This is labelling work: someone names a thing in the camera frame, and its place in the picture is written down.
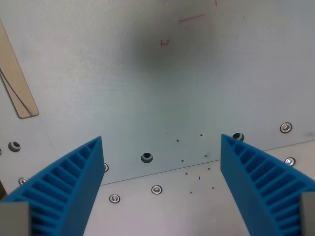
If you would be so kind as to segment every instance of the drilled hole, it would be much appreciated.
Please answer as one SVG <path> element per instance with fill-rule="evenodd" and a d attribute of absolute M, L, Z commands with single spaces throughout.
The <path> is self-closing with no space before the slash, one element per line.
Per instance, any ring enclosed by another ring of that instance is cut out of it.
<path fill-rule="evenodd" d="M 144 156 L 145 158 L 149 158 L 149 157 L 151 156 L 151 154 L 145 153 L 145 154 L 143 154 L 143 156 Z"/>
<path fill-rule="evenodd" d="M 20 147 L 20 145 L 17 142 L 13 142 L 14 146 Z"/>
<path fill-rule="evenodd" d="M 243 141 L 245 137 L 244 137 L 244 134 L 242 133 L 235 133 L 233 134 L 232 138 L 239 141 Z"/>
<path fill-rule="evenodd" d="M 150 153 L 146 152 L 146 153 L 142 154 L 141 160 L 144 163 L 150 163 L 153 160 L 153 156 Z"/>

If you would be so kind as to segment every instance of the screw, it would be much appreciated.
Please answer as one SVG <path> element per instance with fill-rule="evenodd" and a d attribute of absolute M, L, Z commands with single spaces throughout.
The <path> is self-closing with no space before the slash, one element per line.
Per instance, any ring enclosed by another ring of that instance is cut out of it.
<path fill-rule="evenodd" d="M 152 188 L 151 188 L 151 192 L 153 194 L 160 194 L 161 192 L 163 191 L 162 187 L 159 186 L 159 185 L 154 185 Z"/>
<path fill-rule="evenodd" d="M 292 130 L 292 124 L 289 122 L 285 122 L 280 126 L 280 131 L 283 134 L 286 134 Z"/>
<path fill-rule="evenodd" d="M 120 197 L 117 194 L 112 194 L 109 196 L 109 201 L 111 203 L 118 203 L 120 202 Z"/>
<path fill-rule="evenodd" d="M 22 184 L 25 184 L 29 179 L 28 178 L 25 178 L 25 177 L 22 177 L 22 178 L 19 178 L 19 184 L 22 185 Z"/>
<path fill-rule="evenodd" d="M 108 165 L 105 162 L 104 162 L 104 167 L 105 167 L 105 172 L 107 172 L 109 167 L 108 167 Z"/>
<path fill-rule="evenodd" d="M 284 162 L 288 166 L 294 166 L 296 161 L 295 161 L 295 159 L 293 157 L 289 157 Z"/>

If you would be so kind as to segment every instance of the wooden strip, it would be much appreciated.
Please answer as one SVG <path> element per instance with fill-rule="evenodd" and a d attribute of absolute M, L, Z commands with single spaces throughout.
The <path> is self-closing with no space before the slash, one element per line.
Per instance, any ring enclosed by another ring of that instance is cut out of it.
<path fill-rule="evenodd" d="M 10 83 L 16 94 L 23 101 L 27 109 L 14 94 L 8 83 L 2 76 L 3 84 L 9 94 L 14 109 L 19 118 L 34 117 L 39 114 L 29 86 L 24 78 L 19 63 L 15 57 L 10 41 L 5 33 L 2 22 L 0 21 L 0 68 L 7 81 Z"/>

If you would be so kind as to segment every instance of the red pen mark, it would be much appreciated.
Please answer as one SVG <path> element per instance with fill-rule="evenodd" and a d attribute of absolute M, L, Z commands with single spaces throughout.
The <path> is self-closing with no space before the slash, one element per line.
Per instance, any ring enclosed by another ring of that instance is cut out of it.
<path fill-rule="evenodd" d="M 202 16 L 205 16 L 205 14 L 201 14 L 201 15 L 198 15 L 198 16 L 189 17 L 189 18 L 180 20 L 178 23 L 181 23 L 181 22 L 183 22 L 183 21 L 189 21 L 189 20 L 192 20 L 192 19 L 195 19 L 195 18 L 198 18 L 198 17 L 202 17 Z"/>
<path fill-rule="evenodd" d="M 166 43 L 163 43 L 162 39 L 161 39 L 161 46 L 167 45 L 169 44 L 169 40 L 166 41 Z"/>

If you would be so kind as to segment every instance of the metal plate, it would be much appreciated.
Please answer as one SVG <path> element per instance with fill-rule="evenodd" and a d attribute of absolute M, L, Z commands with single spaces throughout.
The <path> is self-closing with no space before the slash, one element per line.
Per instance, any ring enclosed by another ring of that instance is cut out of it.
<path fill-rule="evenodd" d="M 267 153 L 282 161 L 294 157 L 293 168 L 315 178 L 315 141 Z M 156 184 L 163 188 L 159 195 L 151 193 Z M 110 203 L 111 194 L 118 194 L 121 201 Z M 84 236 L 103 236 L 104 232 L 120 236 L 249 235 L 219 161 L 101 186 Z"/>
<path fill-rule="evenodd" d="M 23 157 L 1 155 L 4 186 L 98 135 L 102 184 L 218 160 L 221 133 L 263 150 L 314 139 L 315 2 L 217 2 L 0 0 L 40 112 L 17 120 L 0 100 L 1 134 L 19 139 Z"/>

